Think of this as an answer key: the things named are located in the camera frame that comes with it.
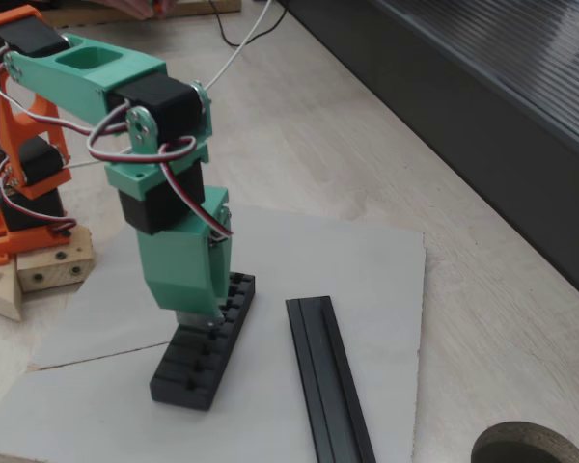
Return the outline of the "person's hand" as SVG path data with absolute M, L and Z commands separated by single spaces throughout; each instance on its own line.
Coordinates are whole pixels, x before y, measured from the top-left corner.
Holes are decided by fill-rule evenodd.
M 137 19 L 149 19 L 168 15 L 177 0 L 98 0 L 98 4 L 129 14 Z

